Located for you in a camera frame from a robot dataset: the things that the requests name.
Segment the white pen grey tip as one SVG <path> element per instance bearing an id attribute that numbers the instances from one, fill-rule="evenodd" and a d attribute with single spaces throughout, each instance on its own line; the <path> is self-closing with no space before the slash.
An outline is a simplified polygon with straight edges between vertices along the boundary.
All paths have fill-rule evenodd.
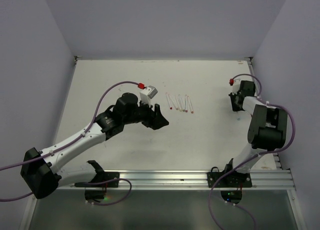
<path id="1" fill-rule="evenodd" d="M 178 101 L 179 101 L 179 105 L 180 105 L 181 111 L 185 112 L 185 106 L 184 106 L 184 103 L 183 103 L 183 100 L 182 100 L 182 97 L 181 97 L 180 94 L 178 95 Z"/>

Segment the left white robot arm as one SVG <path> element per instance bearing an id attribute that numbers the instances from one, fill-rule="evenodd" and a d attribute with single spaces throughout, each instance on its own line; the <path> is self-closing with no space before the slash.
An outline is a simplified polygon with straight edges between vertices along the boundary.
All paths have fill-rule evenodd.
<path id="1" fill-rule="evenodd" d="M 84 151 L 121 133 L 125 125 L 142 123 L 153 130 L 169 125 L 160 110 L 159 104 L 149 105 L 132 93 L 124 93 L 114 105 L 73 136 L 43 150 L 27 150 L 20 175 L 37 199 L 73 183 L 99 186 L 106 179 L 103 168 L 95 160 L 88 160 L 84 166 L 71 171 L 65 165 Z"/>

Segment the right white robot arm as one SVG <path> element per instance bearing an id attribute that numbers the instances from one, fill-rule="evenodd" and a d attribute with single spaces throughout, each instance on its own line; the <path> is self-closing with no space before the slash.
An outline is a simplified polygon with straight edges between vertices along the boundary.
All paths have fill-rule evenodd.
<path id="1" fill-rule="evenodd" d="M 235 186 L 240 174 L 248 174 L 260 158 L 284 146 L 287 136 L 288 114 L 285 110 L 263 103 L 257 96 L 256 85 L 248 80 L 229 81 L 232 111 L 244 111 L 251 116 L 247 144 L 241 153 L 225 166 L 223 182 Z"/>

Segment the white pen magenta tip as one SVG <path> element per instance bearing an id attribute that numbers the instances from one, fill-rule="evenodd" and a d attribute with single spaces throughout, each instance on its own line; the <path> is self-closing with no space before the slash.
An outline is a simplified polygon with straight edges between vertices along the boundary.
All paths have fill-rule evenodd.
<path id="1" fill-rule="evenodd" d="M 185 95 L 184 96 L 184 110 L 185 110 L 185 113 L 187 113 L 188 112 L 188 97 L 187 97 L 187 95 Z"/>

